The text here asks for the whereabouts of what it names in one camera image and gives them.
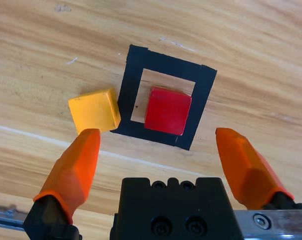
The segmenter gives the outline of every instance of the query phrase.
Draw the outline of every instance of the wood grain surface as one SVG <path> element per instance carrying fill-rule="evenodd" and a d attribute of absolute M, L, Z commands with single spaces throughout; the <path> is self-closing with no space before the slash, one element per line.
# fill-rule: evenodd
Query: wood grain surface
<path fill-rule="evenodd" d="M 216 127 L 245 135 L 302 202 L 302 0 L 0 0 L 0 205 L 29 210 L 76 137 L 67 100 L 118 94 L 130 44 L 218 74 L 190 151 L 102 134 L 89 199 L 74 216 L 83 239 L 108 239 L 124 177 L 218 176 L 243 209 Z M 0 229 L 0 239 L 27 237 Z"/>

